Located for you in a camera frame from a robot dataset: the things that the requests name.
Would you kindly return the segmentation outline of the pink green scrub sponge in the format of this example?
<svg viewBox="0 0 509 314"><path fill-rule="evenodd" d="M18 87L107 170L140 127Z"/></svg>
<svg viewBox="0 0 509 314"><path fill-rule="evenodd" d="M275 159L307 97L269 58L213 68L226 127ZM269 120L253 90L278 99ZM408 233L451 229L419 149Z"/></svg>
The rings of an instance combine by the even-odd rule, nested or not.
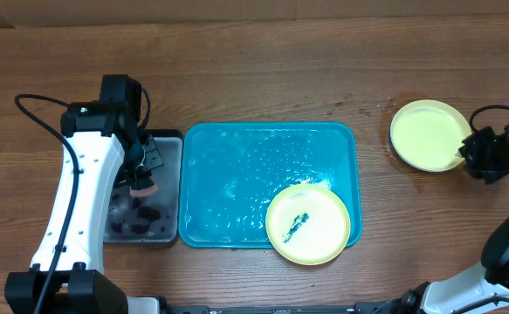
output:
<svg viewBox="0 0 509 314"><path fill-rule="evenodd" d="M158 187L153 184L152 186L144 189L130 189L129 193L133 198L142 198L154 194L157 190Z"/></svg>

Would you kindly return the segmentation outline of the yellow-green plate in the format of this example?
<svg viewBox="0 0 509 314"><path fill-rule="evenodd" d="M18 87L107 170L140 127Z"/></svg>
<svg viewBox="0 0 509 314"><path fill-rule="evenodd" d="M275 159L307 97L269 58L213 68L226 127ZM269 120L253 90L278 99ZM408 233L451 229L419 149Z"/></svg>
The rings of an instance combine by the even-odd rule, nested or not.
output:
<svg viewBox="0 0 509 314"><path fill-rule="evenodd" d="M452 170L462 163L459 148L470 135L471 128L458 110L433 99L403 106L389 127L397 154L412 167L427 172Z"/></svg>
<svg viewBox="0 0 509 314"><path fill-rule="evenodd" d="M315 266L332 261L346 248L351 220L347 207L331 190L299 184L274 197L266 212L265 229L282 257Z"/></svg>

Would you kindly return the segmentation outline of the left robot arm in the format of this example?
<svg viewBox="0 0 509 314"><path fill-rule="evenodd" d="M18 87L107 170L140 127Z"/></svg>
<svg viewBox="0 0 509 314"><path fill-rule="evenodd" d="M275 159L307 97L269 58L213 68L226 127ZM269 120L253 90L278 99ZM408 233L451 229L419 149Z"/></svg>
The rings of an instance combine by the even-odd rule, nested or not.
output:
<svg viewBox="0 0 509 314"><path fill-rule="evenodd" d="M56 137L63 166L52 213L25 272L11 272L4 297L15 313L163 313L159 297L129 297L104 274L103 237L111 193L128 186L142 197L155 192L152 169L162 162L146 132L150 99L127 74L103 77L98 99L65 105L55 130L17 108Z"/></svg>

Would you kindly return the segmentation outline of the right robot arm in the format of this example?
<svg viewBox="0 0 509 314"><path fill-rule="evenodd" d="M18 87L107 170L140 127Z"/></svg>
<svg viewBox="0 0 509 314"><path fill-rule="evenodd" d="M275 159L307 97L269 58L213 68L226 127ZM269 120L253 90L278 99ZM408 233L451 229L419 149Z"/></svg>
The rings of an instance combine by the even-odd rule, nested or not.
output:
<svg viewBox="0 0 509 314"><path fill-rule="evenodd" d="M481 112L509 106L489 105L471 114L471 135L458 149L464 170L474 179L492 184L509 174L509 125L502 134L491 127L477 129ZM492 233L481 260L441 282L424 282L403 296L368 307L369 313L485 313L509 306L509 217Z"/></svg>

